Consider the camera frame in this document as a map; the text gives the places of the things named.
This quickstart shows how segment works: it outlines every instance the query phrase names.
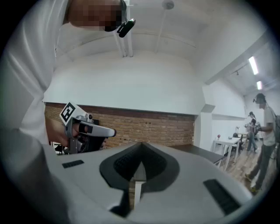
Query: standing person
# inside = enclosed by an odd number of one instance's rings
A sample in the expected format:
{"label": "standing person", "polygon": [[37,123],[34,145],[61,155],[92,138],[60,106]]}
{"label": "standing person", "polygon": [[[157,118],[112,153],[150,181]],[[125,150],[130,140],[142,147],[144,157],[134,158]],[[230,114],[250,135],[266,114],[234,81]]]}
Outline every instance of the standing person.
{"label": "standing person", "polygon": [[262,187],[263,180],[266,176],[267,167],[271,159],[271,154],[276,146],[276,139],[274,134],[276,129],[276,117],[272,108],[268,106],[264,94],[262,93],[257,94],[257,96],[254,99],[254,102],[256,104],[259,104],[260,109],[264,110],[264,125],[265,125],[257,130],[264,133],[262,135],[263,137],[262,151],[261,154],[259,155],[257,164],[249,174],[245,174],[245,177],[249,181],[252,181],[252,179],[260,171],[255,187],[252,187],[250,189],[250,191],[255,194]]}
{"label": "standing person", "polygon": [[[42,102],[55,65],[60,27],[113,31],[124,20],[123,0],[40,0],[10,37],[0,60],[0,128],[20,130],[40,141],[68,145],[64,126],[45,117]],[[79,132],[73,126],[73,135]]]}
{"label": "standing person", "polygon": [[255,142],[256,117],[252,111],[249,113],[249,116],[252,118],[252,120],[250,123],[249,143],[248,143],[247,151],[251,150],[251,145],[253,144],[254,152],[257,153],[258,147]]}

